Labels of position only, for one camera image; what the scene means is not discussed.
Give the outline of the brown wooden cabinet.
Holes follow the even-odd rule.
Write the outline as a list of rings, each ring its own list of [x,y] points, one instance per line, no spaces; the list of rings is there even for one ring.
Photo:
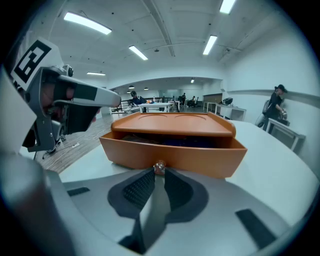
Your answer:
[[[207,94],[203,96],[204,102],[220,103],[223,99],[222,93]]]

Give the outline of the person's left hand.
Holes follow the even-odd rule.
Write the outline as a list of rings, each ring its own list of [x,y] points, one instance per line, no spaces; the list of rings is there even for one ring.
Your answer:
[[[48,111],[54,102],[55,85],[52,83],[44,83],[41,88],[41,104],[45,112]]]

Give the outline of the long white table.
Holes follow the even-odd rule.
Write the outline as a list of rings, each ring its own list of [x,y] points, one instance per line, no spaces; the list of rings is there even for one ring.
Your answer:
[[[246,109],[239,108],[236,106],[229,106],[229,105],[223,105],[218,104],[215,102],[208,102],[205,101],[203,103],[202,110],[206,113],[211,110],[214,114],[227,119],[227,120],[233,120],[233,121],[245,121],[246,116]]]

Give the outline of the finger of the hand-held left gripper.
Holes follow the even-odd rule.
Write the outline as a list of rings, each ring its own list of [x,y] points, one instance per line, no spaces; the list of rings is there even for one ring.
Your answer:
[[[70,105],[65,123],[65,134],[87,131],[99,109],[98,106]]]
[[[53,93],[56,106],[71,104],[101,108],[117,107],[120,103],[121,97],[114,91],[64,75],[56,79]]]

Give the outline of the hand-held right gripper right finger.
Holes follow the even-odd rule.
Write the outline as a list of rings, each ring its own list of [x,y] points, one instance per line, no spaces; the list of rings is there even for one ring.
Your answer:
[[[149,249],[149,256],[249,256],[259,251],[237,212],[249,210],[275,239],[290,226],[273,209],[224,179],[190,171],[179,174],[204,186],[208,202],[193,220],[169,223]]]

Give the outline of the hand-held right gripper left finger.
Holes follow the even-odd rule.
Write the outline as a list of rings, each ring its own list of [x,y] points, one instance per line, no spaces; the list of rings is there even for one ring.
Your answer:
[[[144,254],[140,213],[155,189],[151,169],[65,182],[71,200],[95,228],[121,246]]]

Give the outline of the orange storage box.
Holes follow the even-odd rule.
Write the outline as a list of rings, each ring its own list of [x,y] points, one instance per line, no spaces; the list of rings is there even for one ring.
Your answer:
[[[235,126],[212,112],[136,112],[114,121],[111,124],[111,130],[113,132],[201,137],[234,138],[236,136]]]

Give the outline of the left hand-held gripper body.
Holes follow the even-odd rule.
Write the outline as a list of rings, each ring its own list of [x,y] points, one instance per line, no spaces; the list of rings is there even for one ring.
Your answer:
[[[13,68],[11,76],[21,86],[25,102],[36,115],[22,144],[28,152],[53,151],[66,135],[71,104],[52,104],[45,112],[41,90],[45,83],[55,85],[58,76],[71,78],[73,74],[72,67],[63,63],[59,48],[43,38],[38,38]]]

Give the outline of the white backpack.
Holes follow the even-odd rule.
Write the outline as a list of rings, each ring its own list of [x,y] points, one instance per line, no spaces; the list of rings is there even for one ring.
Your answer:
[[[255,122],[255,126],[262,128],[264,131],[267,129],[266,122],[267,122],[267,118],[271,114],[271,108],[272,108],[271,100],[270,99],[266,100],[264,103],[262,112]]]

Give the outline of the black metal railing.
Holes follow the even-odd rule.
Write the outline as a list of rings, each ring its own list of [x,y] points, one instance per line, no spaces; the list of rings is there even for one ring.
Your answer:
[[[153,103],[171,103],[169,112],[180,112],[180,102],[172,97],[148,97],[145,100],[146,102],[147,100],[152,100]],[[110,114],[133,113],[128,110],[130,101],[131,99],[122,100],[119,106],[111,107],[109,110]]]

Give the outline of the large white table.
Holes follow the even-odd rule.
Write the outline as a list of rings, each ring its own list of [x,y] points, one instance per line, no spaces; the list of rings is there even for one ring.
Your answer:
[[[247,152],[226,181],[237,185],[279,214],[290,226],[307,213],[319,187],[309,167],[277,139],[253,124],[232,121],[235,138]],[[59,174],[62,182],[112,176],[129,169],[114,165],[99,146]]]

